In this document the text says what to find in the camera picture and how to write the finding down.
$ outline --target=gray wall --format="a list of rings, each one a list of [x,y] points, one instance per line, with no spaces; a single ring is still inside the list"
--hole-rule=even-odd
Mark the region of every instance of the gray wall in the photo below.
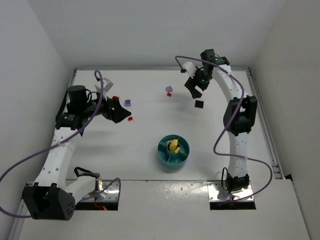
[[[288,0],[253,73],[306,226],[320,239],[320,1]]]
[[[176,66],[214,48],[257,58],[284,0],[28,0],[67,66]]]
[[[55,115],[71,73],[27,0],[0,3],[0,174],[50,145]],[[0,184],[0,205],[15,213],[26,181],[37,176],[46,154],[9,173]],[[0,213],[0,240],[13,218]]]

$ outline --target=purple cube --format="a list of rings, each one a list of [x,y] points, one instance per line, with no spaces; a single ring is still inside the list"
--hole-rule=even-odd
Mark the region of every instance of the purple cube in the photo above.
[[[167,87],[165,88],[165,90],[166,90],[167,93],[171,93],[171,92],[173,91],[173,89],[172,89],[171,86],[167,86]]]
[[[124,100],[124,106],[126,106],[126,107],[131,107],[130,99]]]

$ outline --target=wall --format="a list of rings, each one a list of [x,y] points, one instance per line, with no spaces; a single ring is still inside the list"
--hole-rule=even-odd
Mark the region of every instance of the wall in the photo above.
[[[320,239],[320,1],[288,0],[253,73],[309,234]]]
[[[233,66],[258,56],[284,0],[28,0],[53,46],[77,66],[176,66],[214,48]]]
[[[71,73],[26,0],[0,3],[0,173],[50,145],[55,115]],[[0,184],[0,205],[15,213],[26,181],[46,155],[17,167]],[[0,213],[0,240],[13,218]]]

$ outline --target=yellow object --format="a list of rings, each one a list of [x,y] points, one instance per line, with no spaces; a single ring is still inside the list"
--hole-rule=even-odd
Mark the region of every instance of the yellow object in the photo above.
[[[172,142],[170,142],[169,151],[175,154],[180,151],[180,147],[178,146],[178,139],[174,139],[172,140]]]

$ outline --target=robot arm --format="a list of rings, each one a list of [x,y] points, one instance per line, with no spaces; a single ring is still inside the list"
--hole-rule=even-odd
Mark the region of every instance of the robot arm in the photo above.
[[[196,90],[195,87],[198,86],[204,91],[207,89],[210,80],[215,79],[228,102],[228,107],[223,117],[223,123],[226,126],[241,98],[242,89],[230,78],[232,71],[225,57],[216,57],[214,50],[210,49],[201,53],[201,59],[220,65],[229,74],[206,63],[203,64],[203,70],[201,70],[192,62],[186,62],[182,66],[189,74],[189,79],[185,83],[185,86],[194,99],[200,98],[202,93]],[[241,104],[243,111],[238,112],[227,131],[230,141],[230,154],[246,157],[249,132],[255,123],[257,99],[254,96],[248,96],[246,92],[244,93],[244,97]],[[249,174],[246,158],[230,156],[225,183],[229,193],[248,187]]]
[[[105,93],[113,84],[106,78],[103,79],[103,83],[104,97],[96,115],[119,123],[129,117],[131,112],[121,107],[119,99],[106,97]],[[63,144],[60,144],[60,141],[81,129],[92,116],[98,103],[98,99],[88,99],[85,86],[71,86],[67,92],[70,100],[66,105],[67,112],[58,114],[51,143],[59,146],[49,151],[40,174],[34,183],[27,184],[22,192],[22,199],[33,219],[69,220],[73,216],[76,204],[86,194],[98,189],[97,180],[100,175],[79,167],[74,169],[78,179],[66,187],[67,170],[83,132]]]

